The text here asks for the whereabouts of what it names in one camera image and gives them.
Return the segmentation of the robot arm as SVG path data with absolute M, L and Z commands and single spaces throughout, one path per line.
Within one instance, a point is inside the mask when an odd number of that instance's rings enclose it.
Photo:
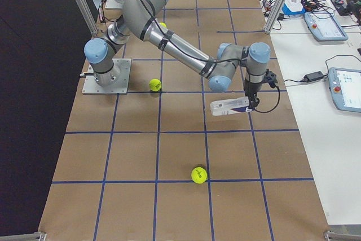
M 222 43 L 214 59 L 200 51 L 170 29 L 160 25 L 156 15 L 168 0 L 125 0 L 121 16 L 111 24 L 104 37 L 89 40 L 84 47 L 86 59 L 94 71 L 94 79 L 100 86 L 114 83 L 120 74 L 113 57 L 133 34 L 143 42 L 149 42 L 208 80 L 209 88 L 216 93 L 227 91 L 238 67 L 246 69 L 243 81 L 245 96 L 211 102 L 214 116 L 255 111 L 259 104 L 257 93 L 263 84 L 278 88 L 276 74 L 267 64 L 270 47 L 263 42 L 250 46 Z

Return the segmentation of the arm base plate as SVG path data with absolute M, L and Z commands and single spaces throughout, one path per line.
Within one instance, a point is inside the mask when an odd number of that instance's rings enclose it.
M 104 74 L 93 71 L 89 64 L 82 93 L 84 95 L 126 95 L 129 86 L 131 59 L 113 58 L 113 68 Z
M 108 10 L 121 10 L 124 0 L 106 0 L 105 8 Z

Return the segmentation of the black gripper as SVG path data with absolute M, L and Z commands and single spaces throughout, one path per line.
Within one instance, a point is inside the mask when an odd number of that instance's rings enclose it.
M 263 84 L 269 84 L 271 88 L 276 87 L 277 76 L 274 72 L 266 69 L 265 73 L 260 76 L 255 76 L 249 72 L 246 75 L 244 80 L 244 91 L 245 96 L 249 99 L 248 109 L 250 111 L 255 111 L 259 105 L 259 98 L 257 93 L 260 91 Z

